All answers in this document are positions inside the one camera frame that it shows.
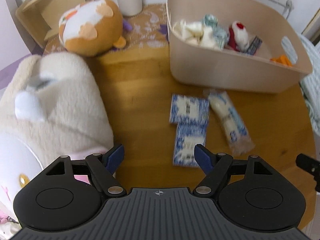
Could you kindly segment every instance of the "transparent plastic packaging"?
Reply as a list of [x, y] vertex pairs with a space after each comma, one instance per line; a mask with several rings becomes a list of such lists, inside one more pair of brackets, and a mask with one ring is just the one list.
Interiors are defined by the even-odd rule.
[[254, 148], [249, 132], [226, 91], [205, 90], [210, 106], [219, 117], [233, 155], [241, 155]]

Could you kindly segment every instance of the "black circular disc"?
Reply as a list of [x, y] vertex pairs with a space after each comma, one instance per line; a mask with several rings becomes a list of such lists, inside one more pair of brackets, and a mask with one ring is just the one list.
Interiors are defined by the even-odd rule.
[[240, 226], [257, 231], [298, 226], [305, 211], [305, 199], [286, 179], [276, 178], [257, 175], [227, 185], [218, 197], [224, 215]]
[[91, 185], [63, 175], [36, 177], [18, 192], [14, 211], [23, 227], [62, 231], [91, 219], [101, 197]]

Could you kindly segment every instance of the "red nose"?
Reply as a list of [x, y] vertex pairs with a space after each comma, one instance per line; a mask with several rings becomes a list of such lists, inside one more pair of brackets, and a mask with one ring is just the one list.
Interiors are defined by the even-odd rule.
[[241, 23], [237, 23], [237, 26], [239, 29], [243, 30], [244, 29], [244, 25], [242, 25]]

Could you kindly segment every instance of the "gray ribbed plate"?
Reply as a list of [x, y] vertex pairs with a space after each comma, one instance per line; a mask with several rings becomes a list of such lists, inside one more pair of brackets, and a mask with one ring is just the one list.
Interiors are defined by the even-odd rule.
[[49, 233], [24, 228], [12, 239], [306, 240], [308, 238], [295, 228], [277, 233], [258, 233], [240, 228], [222, 216], [211, 199], [195, 197], [187, 188], [134, 188], [128, 196], [108, 200], [101, 212], [83, 226], [65, 232]]

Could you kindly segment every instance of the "beige plastic bin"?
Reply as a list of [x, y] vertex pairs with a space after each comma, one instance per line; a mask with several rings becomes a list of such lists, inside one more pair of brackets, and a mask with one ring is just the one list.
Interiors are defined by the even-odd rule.
[[[249, 33], [263, 41], [256, 56], [224, 49], [192, 46], [174, 32], [174, 23], [199, 21], [214, 14], [218, 23], [229, 27], [239, 20]], [[185, 84], [224, 89], [279, 93], [312, 73], [309, 57], [295, 31], [277, 11], [254, 0], [167, 0], [172, 75]], [[287, 36], [298, 60], [293, 67], [270, 61], [285, 54], [281, 40]]]

